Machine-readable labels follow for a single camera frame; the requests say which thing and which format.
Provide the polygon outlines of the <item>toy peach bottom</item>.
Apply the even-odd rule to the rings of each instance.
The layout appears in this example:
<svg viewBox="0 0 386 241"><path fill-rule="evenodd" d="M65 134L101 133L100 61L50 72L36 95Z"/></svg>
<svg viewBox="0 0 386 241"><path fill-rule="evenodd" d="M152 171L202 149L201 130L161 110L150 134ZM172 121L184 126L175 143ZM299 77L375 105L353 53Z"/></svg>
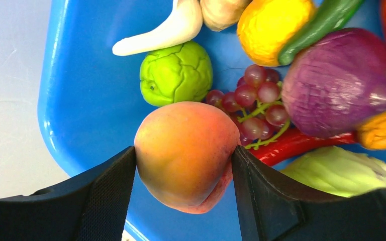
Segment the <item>toy peach bottom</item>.
<svg viewBox="0 0 386 241"><path fill-rule="evenodd" d="M134 146L139 176L162 204L191 214L210 211L232 180L231 155L240 143L222 110L184 101L146 116Z"/></svg>

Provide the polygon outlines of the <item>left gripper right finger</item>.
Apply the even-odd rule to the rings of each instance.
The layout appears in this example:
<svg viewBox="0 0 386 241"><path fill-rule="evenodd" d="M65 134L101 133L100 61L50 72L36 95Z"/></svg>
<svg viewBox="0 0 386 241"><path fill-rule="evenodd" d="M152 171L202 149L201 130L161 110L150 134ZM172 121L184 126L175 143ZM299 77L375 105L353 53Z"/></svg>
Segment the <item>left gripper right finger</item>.
<svg viewBox="0 0 386 241"><path fill-rule="evenodd" d="M386 240L386 188L335 196L280 173L242 146L232 167L243 240Z"/></svg>

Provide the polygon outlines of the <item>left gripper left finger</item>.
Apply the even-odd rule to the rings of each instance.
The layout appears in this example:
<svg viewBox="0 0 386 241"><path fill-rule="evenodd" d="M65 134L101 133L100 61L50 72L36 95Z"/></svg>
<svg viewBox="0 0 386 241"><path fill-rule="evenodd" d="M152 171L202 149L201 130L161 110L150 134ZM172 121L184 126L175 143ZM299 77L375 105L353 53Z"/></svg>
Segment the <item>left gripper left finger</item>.
<svg viewBox="0 0 386 241"><path fill-rule="evenodd" d="M133 147L31 195L0 199L0 240L121 240L136 170Z"/></svg>

